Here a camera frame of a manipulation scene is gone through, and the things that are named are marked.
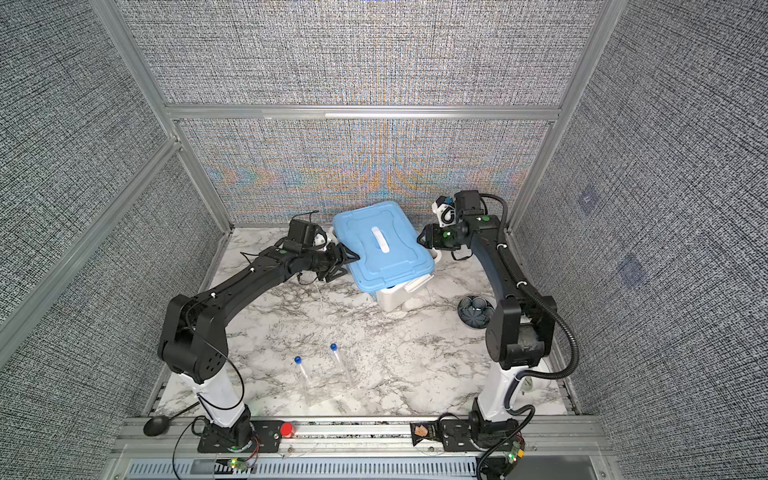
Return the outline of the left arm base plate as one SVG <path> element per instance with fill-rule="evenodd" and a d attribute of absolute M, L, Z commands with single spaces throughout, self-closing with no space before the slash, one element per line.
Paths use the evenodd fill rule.
<path fill-rule="evenodd" d="M 233 427 L 220 427 L 204 421 L 199 434 L 198 453 L 277 453 L 282 440 L 280 420 L 240 422 Z"/>

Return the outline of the white plastic storage bin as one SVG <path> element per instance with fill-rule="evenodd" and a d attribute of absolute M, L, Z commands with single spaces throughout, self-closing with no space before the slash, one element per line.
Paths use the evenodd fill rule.
<path fill-rule="evenodd" d="M 419 289 L 423 288 L 432 278 L 434 272 L 415 277 L 407 282 L 397 284 L 383 290 L 369 293 L 385 312 L 391 312 L 410 299 Z"/>

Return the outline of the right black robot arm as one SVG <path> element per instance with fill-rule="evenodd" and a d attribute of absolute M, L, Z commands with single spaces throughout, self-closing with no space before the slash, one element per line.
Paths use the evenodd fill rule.
<path fill-rule="evenodd" d="M 555 300 L 540 294 L 513 255 L 505 232 L 505 200 L 477 190 L 462 190 L 452 197 L 438 197 L 432 211 L 437 221 L 424 227 L 418 243 L 451 254 L 467 248 L 480 262 L 495 297 L 485 326 L 492 366 L 467 419 L 471 441 L 486 449 L 489 441 L 510 441 L 519 435 L 535 413 L 532 405 L 513 407 L 524 380 L 569 377 L 579 365 L 580 349 L 572 328 L 557 312 Z M 540 361 L 551 353 L 557 328 L 570 348 L 568 363 L 555 372 L 538 371 Z"/>

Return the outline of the blue capped test tube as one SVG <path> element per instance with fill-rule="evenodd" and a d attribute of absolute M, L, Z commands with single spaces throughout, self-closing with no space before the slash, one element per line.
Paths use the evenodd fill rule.
<path fill-rule="evenodd" d="M 340 352 L 339 346 L 337 343 L 331 343 L 330 344 L 330 352 L 331 355 L 337 364 L 337 366 L 341 369 L 344 378 L 349 386 L 353 385 L 353 376 L 351 374 L 351 370 L 349 368 L 348 363 L 344 359 L 343 355 Z"/>
<path fill-rule="evenodd" d="M 311 378 L 301 356 L 294 357 L 294 365 L 297 369 L 297 379 L 303 390 L 307 391 L 311 386 Z"/>

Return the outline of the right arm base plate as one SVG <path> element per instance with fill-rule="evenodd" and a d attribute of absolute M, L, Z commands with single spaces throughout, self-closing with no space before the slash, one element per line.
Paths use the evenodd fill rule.
<path fill-rule="evenodd" d="M 480 452 L 471 437 L 471 428 L 467 420 L 453 417 L 441 419 L 438 422 L 439 436 L 443 449 L 449 453 Z"/>

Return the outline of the blue plastic bin lid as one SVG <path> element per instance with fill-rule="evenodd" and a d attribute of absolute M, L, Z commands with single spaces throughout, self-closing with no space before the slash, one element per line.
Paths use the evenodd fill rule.
<path fill-rule="evenodd" d="M 374 294 L 432 273 L 430 252 L 402 208 L 384 201 L 335 215 L 336 239 L 359 256 L 349 265 L 358 288 Z"/>

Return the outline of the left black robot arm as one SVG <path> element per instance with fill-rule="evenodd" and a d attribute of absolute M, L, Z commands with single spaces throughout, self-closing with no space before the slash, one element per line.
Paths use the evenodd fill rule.
<path fill-rule="evenodd" d="M 229 324 L 261 295 L 304 272 L 331 282 L 360 259 L 330 239 L 309 213 L 292 218 L 287 234 L 273 245 L 243 257 L 246 266 L 230 278 L 193 297 L 179 294 L 170 300 L 157 347 L 160 360 L 191 385 L 207 420 L 203 434 L 234 452 L 252 448 L 254 433 L 245 389 L 236 391 L 227 373 L 235 366 Z"/>

